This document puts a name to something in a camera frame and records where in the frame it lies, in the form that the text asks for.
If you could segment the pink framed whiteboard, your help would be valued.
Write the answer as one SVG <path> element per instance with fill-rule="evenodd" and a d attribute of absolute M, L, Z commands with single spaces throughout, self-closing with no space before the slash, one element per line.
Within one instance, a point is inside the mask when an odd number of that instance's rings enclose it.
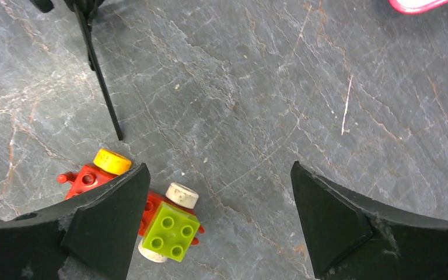
<path fill-rule="evenodd" d="M 389 0 L 388 2 L 400 13 L 416 15 L 447 4 L 448 0 Z"/>

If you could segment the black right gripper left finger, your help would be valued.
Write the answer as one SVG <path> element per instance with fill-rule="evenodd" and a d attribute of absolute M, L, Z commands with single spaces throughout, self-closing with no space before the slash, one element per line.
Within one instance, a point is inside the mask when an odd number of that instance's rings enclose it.
<path fill-rule="evenodd" d="M 62 279 L 65 265 L 125 279 L 151 182 L 146 164 L 81 195 L 0 220 L 0 279 Z"/>

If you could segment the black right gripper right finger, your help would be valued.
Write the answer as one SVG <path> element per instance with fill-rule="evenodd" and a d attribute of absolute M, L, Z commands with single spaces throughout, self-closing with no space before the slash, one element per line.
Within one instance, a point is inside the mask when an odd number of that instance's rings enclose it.
<path fill-rule="evenodd" d="M 290 177 L 317 279 L 448 279 L 448 220 L 373 200 L 299 162 Z"/>

